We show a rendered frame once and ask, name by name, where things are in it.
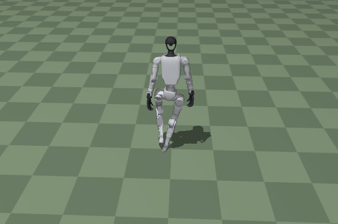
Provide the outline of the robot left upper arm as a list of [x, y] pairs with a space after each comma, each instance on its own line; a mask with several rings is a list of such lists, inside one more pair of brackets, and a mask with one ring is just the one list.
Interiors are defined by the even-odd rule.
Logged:
[[155, 57], [153, 60], [153, 65], [152, 65], [152, 81], [157, 81], [158, 80], [158, 64], [161, 62], [161, 57]]

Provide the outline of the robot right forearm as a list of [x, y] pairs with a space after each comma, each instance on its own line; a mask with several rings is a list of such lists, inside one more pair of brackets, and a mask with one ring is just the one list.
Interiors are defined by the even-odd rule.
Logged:
[[190, 80], [186, 80], [186, 83], [187, 83], [187, 88], [188, 88], [188, 90], [189, 90], [189, 93], [191, 94], [191, 91], [194, 90], [194, 89], [193, 89], [192, 76], [191, 76], [191, 74], [190, 74], [190, 77], [191, 77], [191, 79], [190, 79]]

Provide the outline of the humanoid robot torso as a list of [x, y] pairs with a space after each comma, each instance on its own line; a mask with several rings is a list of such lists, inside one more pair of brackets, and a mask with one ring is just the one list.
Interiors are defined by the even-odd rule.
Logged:
[[164, 88], [163, 99], [175, 101], [175, 85], [178, 83], [181, 75], [181, 58], [179, 54], [175, 57], [162, 55], [161, 75], [164, 83], [167, 84], [167, 87]]

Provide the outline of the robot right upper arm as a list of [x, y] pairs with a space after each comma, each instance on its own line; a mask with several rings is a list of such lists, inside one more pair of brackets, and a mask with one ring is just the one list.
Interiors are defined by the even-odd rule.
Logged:
[[184, 68], [184, 79], [185, 80], [190, 80], [190, 64], [189, 64], [189, 59], [187, 57], [181, 56], [181, 63], [183, 64], [183, 68]]

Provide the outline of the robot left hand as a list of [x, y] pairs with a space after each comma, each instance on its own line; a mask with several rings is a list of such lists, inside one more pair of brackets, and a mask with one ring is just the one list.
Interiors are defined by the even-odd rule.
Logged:
[[150, 95], [150, 93], [148, 93], [147, 94], [147, 109], [148, 110], [152, 110], [153, 108], [151, 107], [151, 105], [153, 106], [153, 104], [152, 104], [152, 102], [151, 102], [151, 98], [152, 98], [152, 96], [150, 97], [151, 95]]

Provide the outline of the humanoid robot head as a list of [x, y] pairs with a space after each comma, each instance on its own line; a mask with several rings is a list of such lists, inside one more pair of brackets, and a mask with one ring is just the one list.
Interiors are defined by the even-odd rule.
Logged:
[[166, 57], [175, 57], [175, 56], [177, 56], [177, 55], [174, 54], [174, 50], [175, 50], [175, 48], [176, 48], [176, 38], [174, 38], [174, 37], [172, 37], [172, 36], [167, 37], [166, 40], [165, 40], [165, 44], [166, 44], [166, 47], [167, 47], [167, 44], [169, 44], [169, 46], [172, 46], [173, 44], [175, 44], [175, 47], [174, 47], [173, 50], [170, 50], [170, 49], [167, 47], [167, 49], [168, 49], [168, 54], [165, 55], [165, 56], [166, 56]]

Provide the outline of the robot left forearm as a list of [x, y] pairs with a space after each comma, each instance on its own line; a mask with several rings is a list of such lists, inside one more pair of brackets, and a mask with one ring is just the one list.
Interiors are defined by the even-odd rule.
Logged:
[[[151, 75], [151, 76], [150, 76], [150, 79], [149, 79], [149, 86], [148, 86], [148, 92], [147, 92], [147, 94], [150, 93], [151, 96], [153, 95], [154, 86], [155, 86], [155, 82], [152, 81], [152, 75]], [[146, 95], [147, 95], [147, 94], [146, 94]], [[150, 96], [150, 97], [151, 97], [151, 96]]]

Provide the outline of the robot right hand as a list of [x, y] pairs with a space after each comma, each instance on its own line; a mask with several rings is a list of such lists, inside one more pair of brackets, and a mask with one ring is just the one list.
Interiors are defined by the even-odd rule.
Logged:
[[194, 90], [192, 90], [191, 91], [191, 94], [189, 93], [189, 95], [190, 95], [190, 97], [189, 97], [189, 99], [187, 100], [187, 101], [189, 101], [190, 100], [190, 102], [189, 102], [189, 104], [187, 105], [188, 107], [192, 107], [193, 106], [193, 104], [194, 104]]

